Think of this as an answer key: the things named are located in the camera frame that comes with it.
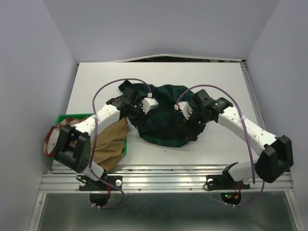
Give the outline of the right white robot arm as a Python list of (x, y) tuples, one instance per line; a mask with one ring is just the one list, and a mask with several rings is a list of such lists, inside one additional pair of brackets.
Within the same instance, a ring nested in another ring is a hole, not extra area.
[(239, 181), (255, 177), (273, 183), (293, 166), (292, 141), (286, 135), (278, 137), (267, 132), (243, 116), (234, 103), (223, 97), (214, 100), (205, 90), (195, 93), (192, 100), (197, 106), (197, 111), (190, 117), (193, 124), (214, 121), (245, 141), (248, 151), (258, 155), (258, 159), (250, 157), (248, 162), (228, 166), (221, 176), (225, 187), (232, 188)]

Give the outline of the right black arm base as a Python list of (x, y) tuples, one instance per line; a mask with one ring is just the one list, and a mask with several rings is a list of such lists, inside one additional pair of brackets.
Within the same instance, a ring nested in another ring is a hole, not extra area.
[(250, 189), (250, 184), (244, 184), (243, 181), (234, 181), (230, 176), (226, 175), (207, 175), (203, 188), (206, 191), (235, 189), (248, 190)]

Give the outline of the tan brown skirt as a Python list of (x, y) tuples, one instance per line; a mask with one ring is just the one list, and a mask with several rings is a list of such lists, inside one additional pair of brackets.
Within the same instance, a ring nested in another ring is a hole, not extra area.
[(109, 125), (98, 134), (93, 161), (107, 171), (112, 170), (124, 157), (128, 123), (125, 118)]

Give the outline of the red white plaid skirt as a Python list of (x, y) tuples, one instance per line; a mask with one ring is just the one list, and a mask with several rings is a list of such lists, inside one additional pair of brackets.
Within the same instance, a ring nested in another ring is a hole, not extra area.
[(60, 119), (60, 122), (56, 126), (52, 126), (44, 140), (43, 145), (43, 153), (46, 157), (54, 158), (54, 152), (55, 152), (55, 146), (60, 134), (60, 130), (65, 125), (76, 125), (85, 119), (87, 119), (89, 116), (82, 116), (81, 118), (77, 118), (77, 116), (67, 116), (64, 115), (63, 118)]

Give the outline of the aluminium frame rail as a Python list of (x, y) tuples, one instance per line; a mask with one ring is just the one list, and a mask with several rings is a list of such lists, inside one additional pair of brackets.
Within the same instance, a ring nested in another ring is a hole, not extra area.
[[(122, 190), (133, 193), (203, 193), (207, 176), (220, 174), (225, 165), (118, 165), (109, 176), (122, 176)], [(40, 193), (80, 193), (74, 171), (55, 162), (44, 174)]]

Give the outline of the green plastic tray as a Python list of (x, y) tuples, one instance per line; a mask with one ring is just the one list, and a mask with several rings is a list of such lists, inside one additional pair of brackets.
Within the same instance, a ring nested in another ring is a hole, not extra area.
[[(44, 154), (54, 157), (54, 147), (61, 128), (75, 125), (92, 116), (92, 114), (60, 115), (58, 125), (51, 127), (45, 142)], [(94, 154), (94, 162), (104, 168), (112, 169), (127, 153), (127, 122), (123, 120), (111, 124), (108, 128), (98, 134), (97, 146)]]

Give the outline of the dark green plaid skirt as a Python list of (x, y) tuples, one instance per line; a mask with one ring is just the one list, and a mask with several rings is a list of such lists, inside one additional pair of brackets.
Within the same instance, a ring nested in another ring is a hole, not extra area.
[(205, 127), (205, 123), (190, 125), (185, 117), (174, 109), (179, 96), (188, 88), (186, 86), (150, 85), (158, 107), (150, 111), (150, 116), (137, 126), (139, 137), (143, 140), (167, 147), (182, 147), (190, 141), (196, 141)]

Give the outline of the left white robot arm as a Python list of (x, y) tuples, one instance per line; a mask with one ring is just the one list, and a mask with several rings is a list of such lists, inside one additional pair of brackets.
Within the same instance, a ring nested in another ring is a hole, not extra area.
[(108, 100), (92, 116), (60, 129), (54, 149), (55, 160), (89, 178), (95, 189), (103, 189), (107, 185), (105, 169), (92, 160), (94, 147), (91, 143), (97, 141), (100, 132), (123, 117), (134, 127), (139, 127), (157, 106), (158, 102), (151, 93), (142, 98), (134, 89), (125, 88), (122, 95)]

